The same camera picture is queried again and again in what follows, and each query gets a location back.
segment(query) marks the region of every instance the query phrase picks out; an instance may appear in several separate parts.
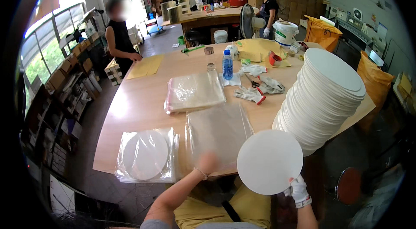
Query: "white circular board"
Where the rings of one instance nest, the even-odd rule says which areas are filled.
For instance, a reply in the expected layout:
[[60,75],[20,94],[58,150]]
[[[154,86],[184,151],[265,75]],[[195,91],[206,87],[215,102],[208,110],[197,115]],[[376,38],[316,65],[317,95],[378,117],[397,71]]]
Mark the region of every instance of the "white circular board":
[[149,180],[158,175],[167,159],[167,141],[157,131],[137,133],[124,148],[123,162],[126,171],[138,180]]
[[262,195],[278,194],[297,178],[303,165],[299,143],[280,130],[256,133],[242,145],[237,158],[237,171],[250,190]]
[[351,91],[361,89],[360,76],[338,56],[326,50],[309,48],[306,57],[316,70],[336,84]]

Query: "white plastic bucket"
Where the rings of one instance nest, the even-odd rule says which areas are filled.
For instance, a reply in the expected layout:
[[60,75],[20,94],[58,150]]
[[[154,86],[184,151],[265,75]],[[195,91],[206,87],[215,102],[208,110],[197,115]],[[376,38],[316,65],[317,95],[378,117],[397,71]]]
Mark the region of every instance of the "white plastic bucket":
[[289,46],[296,41],[294,38],[299,33],[299,27],[290,22],[276,21],[273,23],[275,29],[275,41],[280,45]]
[[214,40],[215,43],[226,43],[227,42],[228,33],[225,30],[219,29],[218,31],[214,32]]

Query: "workbench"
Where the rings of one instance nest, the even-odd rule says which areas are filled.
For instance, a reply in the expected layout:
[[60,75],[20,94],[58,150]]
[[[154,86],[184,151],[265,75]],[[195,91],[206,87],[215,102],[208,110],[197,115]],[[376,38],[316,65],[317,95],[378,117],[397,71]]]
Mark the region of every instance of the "workbench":
[[[205,11],[193,11],[190,14],[183,15],[181,21],[175,24],[182,24],[182,32],[185,37],[185,32],[192,28],[240,23],[241,9],[242,7],[214,9],[214,12],[210,12],[212,16],[207,16],[209,13]],[[253,7],[253,10],[254,14],[259,12],[257,8]],[[161,24],[162,27],[168,25],[172,25],[170,21],[165,21]],[[187,48],[191,47],[186,39],[185,45]]]
[[[214,48],[215,65],[218,72],[221,72],[222,69],[223,50],[230,44],[211,45]],[[317,43],[306,42],[306,44],[309,47],[322,48]],[[227,103],[241,103],[247,112],[255,133],[272,128],[273,120],[280,110],[282,102],[286,97],[286,92],[293,86],[297,73],[303,66],[303,61],[296,57],[288,57],[288,61],[292,66],[268,69],[268,73],[264,74],[280,81],[286,88],[285,93],[267,95],[266,100],[259,106],[254,102],[234,97],[234,90],[238,88],[237,86],[224,87]],[[240,67],[241,63],[234,61],[234,72],[238,72]],[[188,174],[192,167],[188,163],[189,156],[187,156],[185,150],[185,113],[168,115],[164,111],[164,101],[168,92],[167,83],[176,76],[186,76],[206,71],[207,60],[203,49],[192,51],[189,53],[189,56],[180,51],[174,51],[165,54],[156,74],[124,80],[114,96],[103,123],[95,151],[93,169],[114,173],[123,132],[173,127],[175,132],[180,135],[179,168],[183,176]],[[251,83],[245,76],[241,77],[241,83],[242,86],[251,87]],[[361,105],[357,108],[356,113],[347,118],[333,137],[351,127],[366,116],[374,107],[375,105],[371,98],[366,95]],[[232,168],[220,173],[213,173],[211,176],[221,176],[236,172],[236,168]]]

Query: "white watch strap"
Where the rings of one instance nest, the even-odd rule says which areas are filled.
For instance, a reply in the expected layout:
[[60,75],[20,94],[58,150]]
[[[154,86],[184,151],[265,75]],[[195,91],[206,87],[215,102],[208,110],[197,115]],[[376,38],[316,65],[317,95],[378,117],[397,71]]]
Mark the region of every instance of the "white watch strap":
[[193,168],[193,169],[198,170],[199,172],[201,172],[201,173],[202,173],[202,175],[204,175],[204,179],[203,179],[203,180],[207,180],[207,179],[208,179],[208,173],[203,172],[202,170],[198,169],[197,167],[195,167],[195,168]]
[[296,203],[296,208],[302,208],[312,203],[312,198],[308,197],[305,201]]

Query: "clear plastic sheet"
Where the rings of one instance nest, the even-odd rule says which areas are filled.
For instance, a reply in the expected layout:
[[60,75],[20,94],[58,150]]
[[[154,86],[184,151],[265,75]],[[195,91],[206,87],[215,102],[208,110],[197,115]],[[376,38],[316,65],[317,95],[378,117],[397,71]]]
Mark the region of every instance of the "clear plastic sheet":
[[186,151],[191,165],[200,154],[213,150],[221,160],[220,170],[234,168],[241,146],[254,134],[239,103],[187,113],[186,122]]
[[124,183],[176,183],[178,148],[173,128],[123,133],[114,174]]
[[169,113],[195,111],[226,102],[216,71],[179,76],[168,82],[164,109]]

